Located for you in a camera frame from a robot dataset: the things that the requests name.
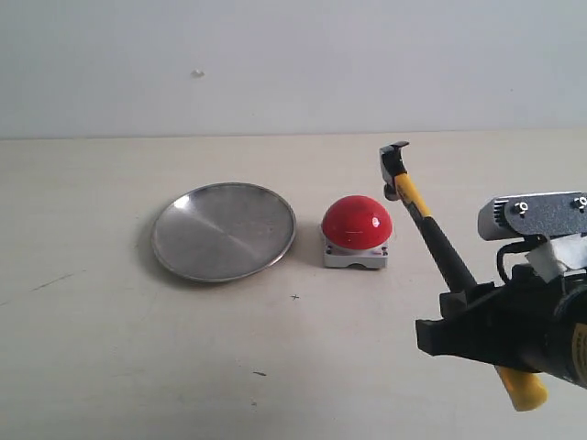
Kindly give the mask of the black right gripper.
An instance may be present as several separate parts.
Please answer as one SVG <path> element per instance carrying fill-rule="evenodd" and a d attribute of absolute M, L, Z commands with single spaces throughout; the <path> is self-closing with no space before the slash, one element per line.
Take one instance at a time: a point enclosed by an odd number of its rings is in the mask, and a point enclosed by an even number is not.
<path fill-rule="evenodd" d="M 481 329 L 490 331 L 508 356 L 535 373 L 585 380 L 585 271 L 545 282 L 530 265 L 518 264 L 509 282 L 493 283 L 489 292 L 489 299 L 473 304 L 481 310 Z"/>

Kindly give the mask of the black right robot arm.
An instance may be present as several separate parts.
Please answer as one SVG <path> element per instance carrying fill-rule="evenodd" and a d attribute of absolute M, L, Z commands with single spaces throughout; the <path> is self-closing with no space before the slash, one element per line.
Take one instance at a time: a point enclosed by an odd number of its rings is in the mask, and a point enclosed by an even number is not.
<path fill-rule="evenodd" d="M 529 264 L 500 286 L 479 284 L 442 294 L 455 310 L 415 323 L 418 348 L 586 385 L 586 272 L 544 281 Z"/>

